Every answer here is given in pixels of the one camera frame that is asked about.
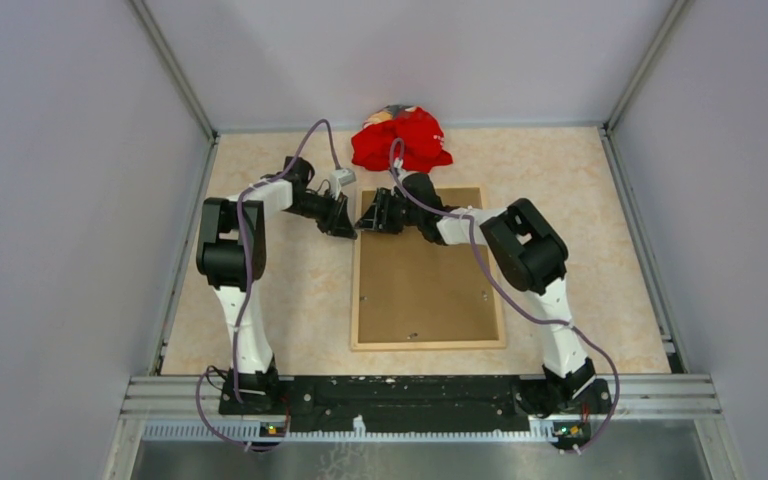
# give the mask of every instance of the wooden frame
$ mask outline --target wooden frame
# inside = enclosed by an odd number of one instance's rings
[[[474,188],[478,190],[481,205],[487,204],[484,196],[484,189],[481,185],[449,185],[437,187],[437,190],[446,190],[453,188]],[[355,197],[355,218],[360,218],[363,214],[363,194],[364,192],[374,192],[372,187],[358,187]],[[498,338],[494,340],[457,340],[457,341],[402,341],[402,342],[360,342],[360,260],[362,248],[362,235],[354,242],[353,267],[352,267],[352,320],[350,348],[352,351],[421,351],[421,350],[456,350],[456,349],[501,349],[507,346],[507,336],[505,328],[505,317],[502,309],[502,299],[495,289],[490,288],[490,295],[493,297],[493,311],[495,315],[495,326]],[[488,254],[488,266],[492,272],[493,278],[500,282],[499,269],[492,255]]]

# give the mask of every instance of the brown board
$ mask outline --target brown board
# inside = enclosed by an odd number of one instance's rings
[[[445,205],[480,207],[479,187],[438,188]],[[374,190],[360,190],[357,217]],[[469,245],[441,246],[415,227],[359,232],[355,241],[352,350],[504,348],[501,299]],[[496,276],[486,247],[481,255]]]

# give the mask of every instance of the crumpled red fabric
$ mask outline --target crumpled red fabric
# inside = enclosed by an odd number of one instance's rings
[[[390,167],[390,145],[396,137],[405,141],[402,168],[428,173],[440,165],[451,165],[452,156],[443,150],[443,130],[430,113],[416,107],[395,118],[368,125],[352,137],[352,163],[368,170]]]

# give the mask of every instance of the gray wall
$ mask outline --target gray wall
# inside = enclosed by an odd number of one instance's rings
[[[696,2],[619,147],[690,367],[768,479],[768,2]]]
[[[124,1],[0,1],[0,479],[101,474],[205,151]]]
[[[149,0],[219,129],[602,121],[670,0]]]

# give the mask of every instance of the purple cable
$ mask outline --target purple cable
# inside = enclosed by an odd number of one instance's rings
[[[510,295],[508,295],[507,292],[505,292],[502,289],[502,286],[499,285],[499,283],[496,281],[495,278],[493,278],[493,275],[490,273],[490,267],[487,266],[487,264],[484,262],[484,259],[481,256],[481,252],[478,250],[478,244],[475,243],[475,232],[474,232],[474,226],[475,226],[475,217],[472,215],[466,213],[466,214],[454,214],[451,212],[446,212],[443,210],[437,210],[436,208],[429,207],[428,205],[425,205],[421,201],[419,201],[416,197],[411,195],[410,192],[408,192],[405,187],[402,185],[402,181],[399,180],[399,175],[396,172],[395,168],[395,161],[396,161],[396,145],[401,145],[401,152],[404,154],[405,151],[405,142],[401,138],[396,138],[393,140],[393,143],[390,145],[390,175],[393,177],[393,181],[396,182],[396,186],[399,188],[399,190],[402,192],[402,194],[410,199],[413,203],[415,203],[419,208],[433,213],[435,215],[440,215],[443,217],[449,217],[449,218],[455,218],[455,219],[461,219],[464,218],[469,221],[469,244],[470,247],[472,247],[472,254],[475,256],[475,260],[478,262],[478,266],[481,267],[481,271],[484,273],[484,276],[487,277],[487,280],[490,282],[490,285],[493,286],[493,288],[499,292],[499,295],[505,299],[505,301],[513,307],[514,310],[516,310],[517,313],[522,315],[525,319],[528,321],[535,323],[537,325],[562,325],[569,327],[570,330],[575,332],[576,335],[578,335],[579,338],[581,338],[584,343],[590,346],[593,350],[596,350],[602,357],[607,360],[608,365],[611,367],[611,372],[614,375],[614,385],[615,385],[615,392],[614,392],[614,401],[611,403],[611,408],[608,410],[608,414],[605,416],[605,421],[602,422],[601,425],[599,425],[599,428],[596,429],[596,433],[593,434],[593,437],[590,438],[590,441],[584,444],[583,446],[579,446],[578,452],[584,453],[585,450],[587,450],[590,445],[594,444],[596,440],[602,436],[602,432],[604,431],[605,427],[608,425],[608,422],[611,420],[611,418],[614,416],[614,412],[617,410],[617,403],[619,402],[620,398],[620,375],[617,371],[617,366],[614,364],[614,361],[611,359],[610,355],[608,355],[608,352],[605,350],[602,350],[598,345],[593,343],[589,338],[587,338],[587,335],[584,334],[581,330],[578,329],[575,325],[570,325],[569,322],[564,320],[541,320],[530,313],[523,310],[522,307],[517,305],[517,303],[514,301],[513,298],[511,298]]]
[[[290,160],[290,163],[287,164],[286,167],[284,167],[284,170],[282,170],[279,174],[275,175],[274,177],[270,177],[267,179],[263,179],[257,183],[252,184],[245,190],[243,190],[239,197],[237,198],[237,222],[240,225],[240,239],[242,240],[243,244],[243,254],[245,256],[245,262],[246,262],[246,298],[243,299],[243,305],[240,307],[240,312],[237,314],[237,321],[234,322],[234,338],[231,341],[231,362],[232,362],[232,371],[231,374],[234,377],[234,396],[237,399],[237,402],[243,403],[243,397],[240,395],[240,378],[237,375],[238,370],[238,364],[237,364],[237,349],[238,349],[238,341],[237,341],[237,332],[240,330],[240,324],[243,322],[243,314],[246,311],[246,307],[249,305],[249,298],[251,298],[251,295],[248,293],[251,292],[252,284],[254,283],[254,280],[252,279],[252,261],[251,261],[251,255],[249,252],[251,251],[251,245],[249,245],[249,237],[247,235],[247,229],[244,228],[246,225],[245,216],[243,215],[243,202],[245,201],[245,198],[250,195],[253,191],[256,189],[276,182],[278,180],[281,180],[284,178],[284,176],[287,175],[287,173],[293,168],[293,166],[296,164],[296,161],[299,159],[299,155],[301,155],[302,150],[304,149],[305,144],[307,143],[308,139],[311,135],[313,135],[313,132],[316,131],[316,128],[320,125],[325,124],[325,128],[328,129],[328,141],[331,144],[331,158],[334,160],[334,167],[339,169],[340,167],[340,161],[337,159],[337,151],[334,149],[334,135],[331,132],[331,124],[326,119],[320,119],[316,123],[314,123],[310,129],[305,133],[305,136],[302,138],[302,141],[299,143],[299,147],[296,149],[295,155],[293,155],[293,159]],[[216,435],[222,440],[225,440],[229,443],[232,443],[237,446],[243,446],[243,447],[249,447],[249,444],[246,444],[244,442],[238,442],[236,440],[233,440],[222,433],[220,433],[218,430],[213,428],[212,425],[210,425],[210,422],[208,422],[207,417],[204,415],[204,411],[201,408],[201,396],[199,393],[201,392],[201,384],[204,381],[205,378],[207,378],[209,371],[205,370],[205,372],[199,377],[198,382],[196,383],[196,409],[199,413],[199,418],[201,418],[202,423],[204,423],[204,426],[207,427],[208,430],[210,430],[211,433]],[[269,451],[271,450],[270,447],[267,447],[265,450],[255,450],[255,451]]]

